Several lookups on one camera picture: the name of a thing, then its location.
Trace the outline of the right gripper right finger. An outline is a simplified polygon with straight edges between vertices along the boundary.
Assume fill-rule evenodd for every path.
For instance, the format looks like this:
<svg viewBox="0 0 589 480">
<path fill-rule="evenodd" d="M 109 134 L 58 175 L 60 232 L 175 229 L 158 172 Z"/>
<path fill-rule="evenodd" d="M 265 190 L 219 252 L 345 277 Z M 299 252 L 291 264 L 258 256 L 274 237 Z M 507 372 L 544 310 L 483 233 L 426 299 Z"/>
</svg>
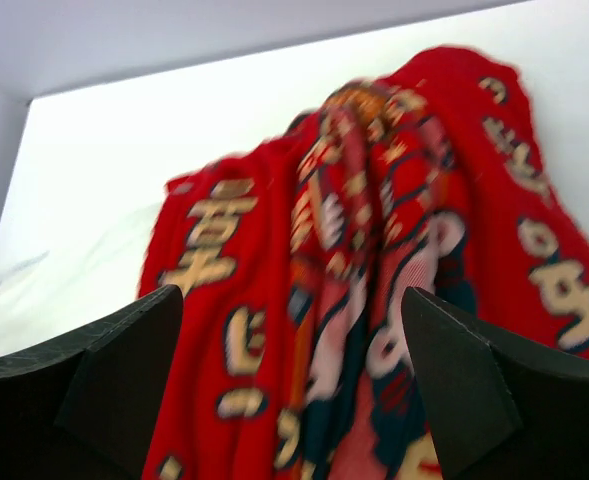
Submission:
<svg viewBox="0 0 589 480">
<path fill-rule="evenodd" d="M 446 479 L 589 479 L 589 360 L 418 288 L 402 320 Z"/>
</svg>

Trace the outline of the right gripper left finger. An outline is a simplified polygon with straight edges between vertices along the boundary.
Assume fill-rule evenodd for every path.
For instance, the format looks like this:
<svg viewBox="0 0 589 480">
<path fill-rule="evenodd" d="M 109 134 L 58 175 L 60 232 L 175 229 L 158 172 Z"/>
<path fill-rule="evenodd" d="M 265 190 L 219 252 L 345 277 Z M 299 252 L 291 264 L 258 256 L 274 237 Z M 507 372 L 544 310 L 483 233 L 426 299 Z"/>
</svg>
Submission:
<svg viewBox="0 0 589 480">
<path fill-rule="evenodd" d="M 0 357 L 0 480 L 140 478 L 182 309 L 162 287 Z"/>
</svg>

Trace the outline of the red printed pillowcase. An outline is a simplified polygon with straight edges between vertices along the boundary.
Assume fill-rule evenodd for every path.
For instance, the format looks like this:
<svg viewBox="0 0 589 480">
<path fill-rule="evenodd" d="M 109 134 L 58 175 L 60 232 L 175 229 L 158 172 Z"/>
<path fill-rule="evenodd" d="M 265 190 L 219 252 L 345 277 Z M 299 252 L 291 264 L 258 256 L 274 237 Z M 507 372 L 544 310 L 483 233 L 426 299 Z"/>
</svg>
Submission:
<svg viewBox="0 0 589 480">
<path fill-rule="evenodd" d="M 146 479 L 438 479 L 401 314 L 419 287 L 589 359 L 589 241 L 518 72 L 467 48 L 355 81 L 175 178 L 142 293 L 183 319 Z"/>
</svg>

